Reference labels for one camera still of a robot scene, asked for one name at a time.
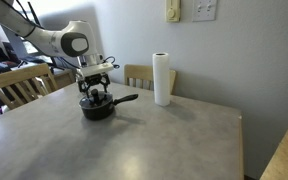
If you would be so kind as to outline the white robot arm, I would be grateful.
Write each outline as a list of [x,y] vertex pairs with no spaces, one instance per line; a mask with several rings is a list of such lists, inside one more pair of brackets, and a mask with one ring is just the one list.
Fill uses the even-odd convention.
[[0,0],[0,25],[32,43],[45,55],[77,57],[79,90],[87,93],[91,86],[101,84],[104,92],[110,84],[107,72],[112,63],[103,62],[97,51],[91,25],[73,20],[62,30],[47,30],[34,24],[13,7],[14,0]]

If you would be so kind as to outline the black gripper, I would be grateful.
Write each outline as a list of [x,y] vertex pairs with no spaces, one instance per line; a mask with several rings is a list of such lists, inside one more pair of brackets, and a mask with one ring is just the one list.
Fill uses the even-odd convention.
[[77,84],[80,93],[88,98],[87,91],[91,86],[95,86],[101,84],[103,86],[104,92],[108,93],[108,85],[110,84],[109,76],[106,73],[100,73],[88,77],[82,77],[81,75],[77,75]]

